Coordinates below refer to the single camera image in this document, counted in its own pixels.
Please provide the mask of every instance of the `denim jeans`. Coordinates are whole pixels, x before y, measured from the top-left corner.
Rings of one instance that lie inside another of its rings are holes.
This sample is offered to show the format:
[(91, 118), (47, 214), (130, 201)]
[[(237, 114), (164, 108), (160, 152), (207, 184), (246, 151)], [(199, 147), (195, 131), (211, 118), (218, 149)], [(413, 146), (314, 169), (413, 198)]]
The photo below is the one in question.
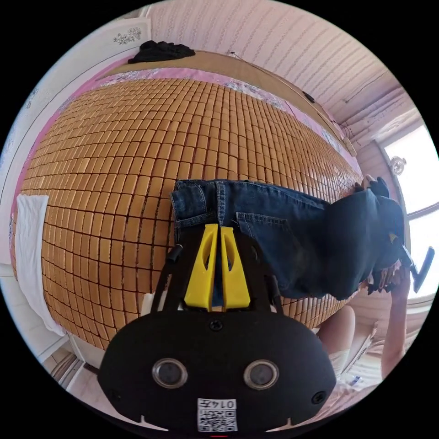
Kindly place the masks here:
[[(404, 241), (401, 207), (369, 189), (329, 204), (271, 184), (186, 180), (177, 182), (171, 201), (176, 242), (187, 227), (234, 227), (258, 242), (281, 295), (291, 299), (347, 299), (372, 271), (398, 260), (389, 234)], [(218, 253), (213, 306), (220, 305)]]
[[(282, 296), (322, 297), (322, 221), (329, 203), (305, 193), (249, 181), (179, 181), (171, 194), (175, 241), (187, 227), (216, 223), (255, 239)], [(213, 306), (221, 306), (220, 254)]]

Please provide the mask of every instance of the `sunlight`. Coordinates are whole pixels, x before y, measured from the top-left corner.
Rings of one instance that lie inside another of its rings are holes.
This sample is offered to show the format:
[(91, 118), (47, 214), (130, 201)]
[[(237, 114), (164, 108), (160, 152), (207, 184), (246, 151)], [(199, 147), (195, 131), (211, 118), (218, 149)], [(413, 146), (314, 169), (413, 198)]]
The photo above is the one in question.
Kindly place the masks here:
[(439, 159), (425, 125), (387, 146), (385, 151), (389, 159), (397, 155), (407, 160), (397, 179), (408, 214), (439, 201)]
[[(397, 177), (407, 213), (439, 201), (439, 159), (425, 125), (387, 146), (385, 151), (389, 159), (397, 155), (407, 160), (403, 173)], [(410, 221), (410, 253), (418, 270), (429, 246), (439, 251), (438, 225), (439, 211)], [(420, 291), (415, 294), (412, 285), (409, 298), (433, 294), (438, 285), (439, 255), (436, 254)]]
[(413, 282), (410, 288), (409, 298), (426, 296), (433, 294), (438, 290), (439, 286), (439, 233), (437, 231), (439, 225), (439, 210), (425, 215), (421, 218), (410, 221), (410, 253), (418, 270), (424, 262), (425, 255), (429, 246), (436, 251), (430, 271), (422, 284), (418, 294), (413, 291)]

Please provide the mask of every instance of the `screw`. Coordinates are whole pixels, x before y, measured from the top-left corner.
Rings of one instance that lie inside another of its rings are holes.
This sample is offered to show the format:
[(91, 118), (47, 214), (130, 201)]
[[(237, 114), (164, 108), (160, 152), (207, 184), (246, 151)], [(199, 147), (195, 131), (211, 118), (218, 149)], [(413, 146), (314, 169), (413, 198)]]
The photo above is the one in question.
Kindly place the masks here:
[(325, 391), (317, 392), (317, 393), (311, 398), (311, 402), (312, 402), (313, 404), (320, 404), (325, 398), (326, 398), (326, 392), (325, 392)]
[(223, 329), (223, 323), (220, 322), (219, 320), (212, 320), (212, 321), (209, 323), (209, 328), (210, 328), (212, 331), (221, 331), (221, 329)]

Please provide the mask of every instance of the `bed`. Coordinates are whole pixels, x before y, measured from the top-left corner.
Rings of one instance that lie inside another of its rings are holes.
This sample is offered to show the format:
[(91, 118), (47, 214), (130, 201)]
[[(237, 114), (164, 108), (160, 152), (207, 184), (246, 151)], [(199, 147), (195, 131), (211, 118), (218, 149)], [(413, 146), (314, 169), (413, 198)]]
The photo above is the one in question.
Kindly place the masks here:
[[(351, 193), (361, 171), (322, 111), (272, 74), (201, 52), (122, 65), (69, 99), (16, 190), (48, 195), (41, 271), (53, 320), (105, 349), (141, 315), (174, 244), (176, 180), (267, 182), (329, 202)], [(15, 203), (14, 269), (16, 223)], [(315, 328), (345, 303), (284, 299), (283, 308)]]

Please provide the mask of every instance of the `label sticker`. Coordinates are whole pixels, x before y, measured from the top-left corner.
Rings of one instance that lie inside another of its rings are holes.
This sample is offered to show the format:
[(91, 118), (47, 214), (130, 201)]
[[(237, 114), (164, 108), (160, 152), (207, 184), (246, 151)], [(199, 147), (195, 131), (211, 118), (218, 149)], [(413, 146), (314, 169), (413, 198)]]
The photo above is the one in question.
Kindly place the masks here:
[(238, 431), (236, 399), (198, 398), (198, 431)]

